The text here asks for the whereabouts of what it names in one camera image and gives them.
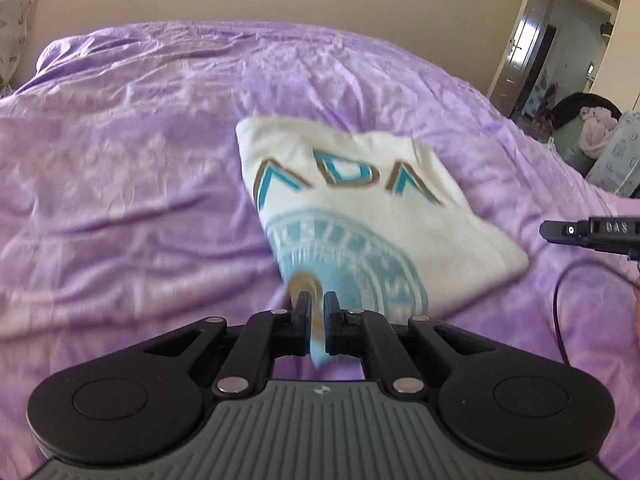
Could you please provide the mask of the white printed sweatshirt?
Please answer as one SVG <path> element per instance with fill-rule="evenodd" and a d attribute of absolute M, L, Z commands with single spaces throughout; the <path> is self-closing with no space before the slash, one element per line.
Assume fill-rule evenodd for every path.
<path fill-rule="evenodd" d="M 235 129 L 242 177 L 293 292 L 337 296 L 402 323 L 442 318 L 528 266 L 509 235 L 477 217 L 426 145 L 289 117 Z"/>

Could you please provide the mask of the dark chair with clothes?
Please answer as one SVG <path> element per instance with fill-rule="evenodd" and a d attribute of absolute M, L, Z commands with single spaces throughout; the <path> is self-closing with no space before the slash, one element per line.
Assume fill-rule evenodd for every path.
<path fill-rule="evenodd" d="M 576 92 L 562 99 L 552 107 L 550 122 L 552 135 L 548 143 L 568 166 L 576 169 L 582 176 L 588 174 L 597 159 L 591 159 L 579 148 L 582 132 L 582 120 L 579 117 L 583 107 L 605 107 L 617 120 L 622 117 L 620 109 L 610 100 L 594 93 Z"/>

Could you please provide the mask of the light patterned pillow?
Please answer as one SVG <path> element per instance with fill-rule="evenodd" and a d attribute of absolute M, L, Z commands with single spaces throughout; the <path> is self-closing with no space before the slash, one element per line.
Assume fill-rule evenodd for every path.
<path fill-rule="evenodd" d="M 586 181 L 606 192 L 632 197 L 640 181 L 640 113 L 623 114 L 612 138 L 587 174 Z"/>

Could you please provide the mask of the pink fluffy garment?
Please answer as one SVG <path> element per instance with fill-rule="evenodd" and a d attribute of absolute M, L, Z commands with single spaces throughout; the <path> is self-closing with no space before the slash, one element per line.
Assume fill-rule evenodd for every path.
<path fill-rule="evenodd" d="M 598 159 L 605 150 L 617 127 L 618 120 L 605 107 L 583 107 L 579 117 L 582 120 L 582 132 L 579 148 L 591 159 Z"/>

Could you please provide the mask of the purple floral bed cover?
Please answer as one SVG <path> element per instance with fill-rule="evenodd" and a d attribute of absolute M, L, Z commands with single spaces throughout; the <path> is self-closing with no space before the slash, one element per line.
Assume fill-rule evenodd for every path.
<path fill-rule="evenodd" d="M 639 341 L 623 257 L 551 245 L 547 219 L 636 216 L 502 116 L 472 84 L 353 32 L 281 23 L 159 22 L 51 42 L 1 102 L 1 474 L 43 461 L 35 386 L 79 364 L 282 297 L 244 188 L 236 124 L 254 114 L 387 131 L 430 146 L 474 211 L 530 269 L 451 318 L 556 358 L 611 391 L 602 462 L 639 474 Z"/>

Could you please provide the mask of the cream wooden door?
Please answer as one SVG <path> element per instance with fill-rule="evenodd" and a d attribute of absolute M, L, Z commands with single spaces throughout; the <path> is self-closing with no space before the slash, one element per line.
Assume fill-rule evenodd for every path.
<path fill-rule="evenodd" d="M 532 69 L 546 30 L 552 0 L 522 0 L 520 10 L 491 81 L 487 96 L 503 116 L 509 117 Z"/>

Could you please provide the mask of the floral white curtain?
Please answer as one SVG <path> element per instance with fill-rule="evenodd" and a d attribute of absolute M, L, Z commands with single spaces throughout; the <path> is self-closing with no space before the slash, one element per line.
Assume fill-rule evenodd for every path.
<path fill-rule="evenodd" d="M 1 96 L 13 92 L 11 80 L 26 51 L 29 18 L 37 0 L 1 0 Z"/>

